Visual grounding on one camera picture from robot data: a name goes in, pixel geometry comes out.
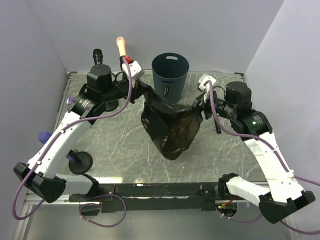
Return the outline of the black plastic trash bag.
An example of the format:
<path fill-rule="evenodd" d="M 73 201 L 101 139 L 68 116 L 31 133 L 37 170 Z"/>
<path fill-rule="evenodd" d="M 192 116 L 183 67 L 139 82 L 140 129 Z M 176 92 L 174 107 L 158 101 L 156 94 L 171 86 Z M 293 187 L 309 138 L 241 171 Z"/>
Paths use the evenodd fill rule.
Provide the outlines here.
<path fill-rule="evenodd" d="M 187 150 L 203 121 L 198 107 L 167 104 L 155 92 L 147 91 L 140 120 L 157 150 L 168 160 L 176 160 Z"/>

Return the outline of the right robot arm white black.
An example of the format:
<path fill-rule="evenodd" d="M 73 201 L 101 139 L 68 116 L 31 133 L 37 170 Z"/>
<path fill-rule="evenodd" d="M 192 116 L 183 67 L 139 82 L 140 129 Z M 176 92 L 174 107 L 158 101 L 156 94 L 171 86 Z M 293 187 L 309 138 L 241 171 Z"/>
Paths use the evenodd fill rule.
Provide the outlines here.
<path fill-rule="evenodd" d="M 316 200 L 305 190 L 289 168 L 278 147 L 267 117 L 252 108 L 252 91 L 246 83 L 232 81 L 226 85 L 224 97 L 218 98 L 213 80 L 200 80 L 199 108 L 206 119 L 225 133 L 240 137 L 257 160 L 268 187 L 249 182 L 236 173 L 218 180 L 218 193 L 223 199 L 238 196 L 258 206 L 262 216 L 275 224 Z"/>

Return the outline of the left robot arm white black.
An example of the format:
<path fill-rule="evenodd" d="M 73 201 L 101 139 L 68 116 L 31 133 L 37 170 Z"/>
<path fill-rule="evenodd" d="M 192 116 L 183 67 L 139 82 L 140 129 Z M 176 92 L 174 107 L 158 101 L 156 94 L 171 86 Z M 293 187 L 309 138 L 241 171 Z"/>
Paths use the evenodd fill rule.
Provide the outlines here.
<path fill-rule="evenodd" d="M 87 82 L 68 104 L 60 125 L 27 163 L 13 171 L 26 187 L 47 203 L 60 196 L 80 194 L 87 201 L 99 195 L 99 182 L 87 171 L 93 164 L 90 154 L 73 151 L 79 138 L 96 122 L 121 113 L 141 95 L 139 78 L 145 73 L 135 60 L 120 57 L 122 80 L 97 60 L 87 73 Z"/>

